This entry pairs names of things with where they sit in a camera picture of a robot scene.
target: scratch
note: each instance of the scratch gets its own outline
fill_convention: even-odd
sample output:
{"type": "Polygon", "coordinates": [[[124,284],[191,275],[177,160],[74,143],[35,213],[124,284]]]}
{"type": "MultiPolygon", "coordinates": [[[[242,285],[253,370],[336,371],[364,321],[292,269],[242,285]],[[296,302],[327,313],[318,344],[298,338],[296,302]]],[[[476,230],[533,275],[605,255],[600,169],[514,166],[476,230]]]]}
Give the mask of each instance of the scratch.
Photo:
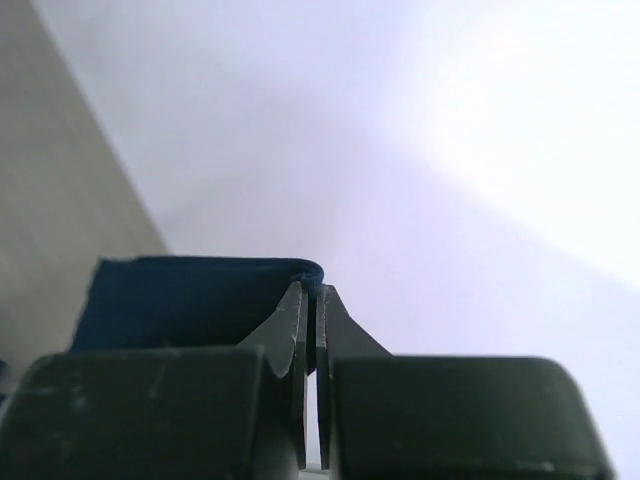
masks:
{"type": "Polygon", "coordinates": [[[147,395],[149,398],[156,398],[158,396],[158,389],[160,388],[160,384],[162,380],[164,380],[164,376],[167,373],[167,368],[173,362],[173,359],[170,359],[162,364],[162,366],[158,369],[158,374],[156,375],[156,379],[153,381],[151,388],[149,388],[149,392],[147,395]]]}

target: blue cloth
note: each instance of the blue cloth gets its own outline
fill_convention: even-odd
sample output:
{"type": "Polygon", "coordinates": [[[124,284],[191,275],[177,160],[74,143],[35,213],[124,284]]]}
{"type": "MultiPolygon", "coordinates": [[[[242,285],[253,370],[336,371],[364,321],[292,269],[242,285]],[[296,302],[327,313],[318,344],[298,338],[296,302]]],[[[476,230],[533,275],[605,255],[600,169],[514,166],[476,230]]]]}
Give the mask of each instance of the blue cloth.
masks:
{"type": "Polygon", "coordinates": [[[294,281],[306,286],[313,308],[322,278],[319,265],[297,259],[103,260],[70,351],[236,344],[294,281]]]}

